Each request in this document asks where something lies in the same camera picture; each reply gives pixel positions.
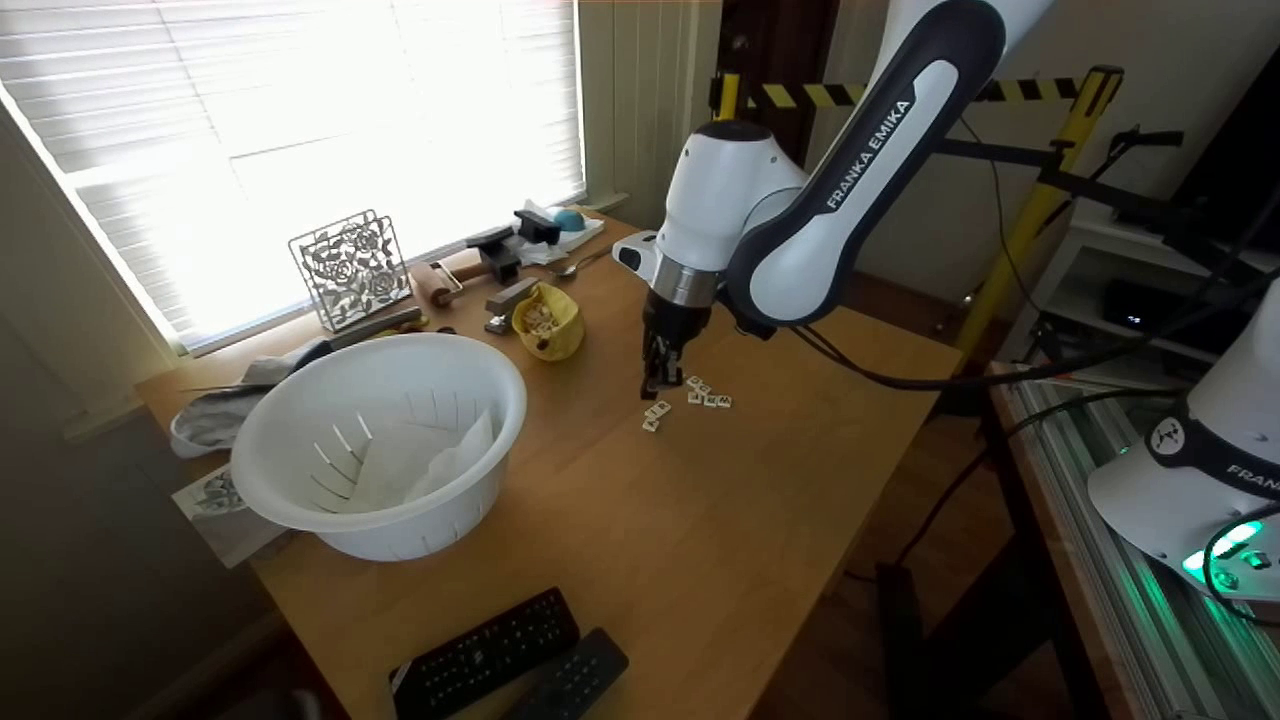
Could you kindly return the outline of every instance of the floor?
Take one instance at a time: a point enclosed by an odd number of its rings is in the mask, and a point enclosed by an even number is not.
[[[947,304],[919,301],[876,279],[855,282],[852,304],[894,325],[936,335],[944,335],[956,319]],[[850,567],[834,580],[772,687],[765,690],[755,720],[888,716],[874,575],[876,564],[888,564],[901,551],[934,498],[947,487],[951,472],[966,466],[975,451],[975,421],[936,414],[925,423],[874,522],[852,547]],[[925,618],[936,618],[967,587],[975,567],[983,567],[983,561],[1003,544],[1010,526],[1013,522],[1003,514],[996,476],[975,472],[944,508],[925,544],[910,555]],[[232,682],[213,690],[202,710],[230,706],[259,687],[298,682],[325,694],[325,682],[303,650],[293,639],[282,639],[278,650],[259,657]],[[991,716],[1070,716],[1056,660],[1041,649],[1026,666],[1015,666],[1015,677],[991,687],[983,706]]]

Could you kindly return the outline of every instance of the white plastic bowl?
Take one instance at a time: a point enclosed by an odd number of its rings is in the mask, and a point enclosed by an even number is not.
[[[494,412],[494,445],[448,483],[394,508],[335,510],[331,465],[394,423],[466,432]],[[232,481],[253,510],[315,530],[362,561],[420,561],[467,535],[494,508],[526,427],[526,379],[467,335],[394,335],[325,355],[274,389],[245,421]]]

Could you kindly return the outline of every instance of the black remote control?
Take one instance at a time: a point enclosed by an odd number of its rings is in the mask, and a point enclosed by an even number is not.
[[[588,633],[578,650],[557,660],[548,677],[511,706],[507,720],[578,720],[605,687],[628,666],[628,657],[612,645],[605,627]]]
[[[466,637],[415,657],[396,687],[396,716],[426,720],[467,706],[528,666],[581,639],[557,587],[467,627]]]

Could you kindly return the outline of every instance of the green light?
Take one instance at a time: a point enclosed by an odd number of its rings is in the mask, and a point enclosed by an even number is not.
[[[1257,530],[1264,530],[1264,521],[1247,521],[1228,526],[1217,544],[1214,544],[1214,561],[1234,555],[1241,544],[1257,540]],[[1193,551],[1185,561],[1185,570],[1196,575],[1196,585],[1205,585],[1205,551]]]

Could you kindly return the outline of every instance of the window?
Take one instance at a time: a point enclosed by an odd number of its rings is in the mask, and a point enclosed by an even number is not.
[[[0,83],[190,353],[303,306],[330,221],[415,257],[586,193],[578,0],[0,0]]]

